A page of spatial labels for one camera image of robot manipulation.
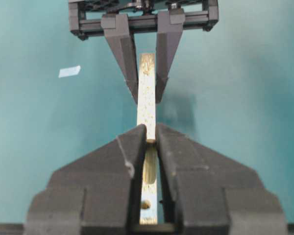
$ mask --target teal surface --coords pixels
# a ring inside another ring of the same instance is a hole
[[[0,222],[23,222],[54,170],[136,123],[105,39],[70,34],[66,2],[0,0]],[[137,53],[155,43],[136,35]],[[294,0],[220,0],[210,33],[183,33],[170,77],[158,121],[256,169],[294,222]]]

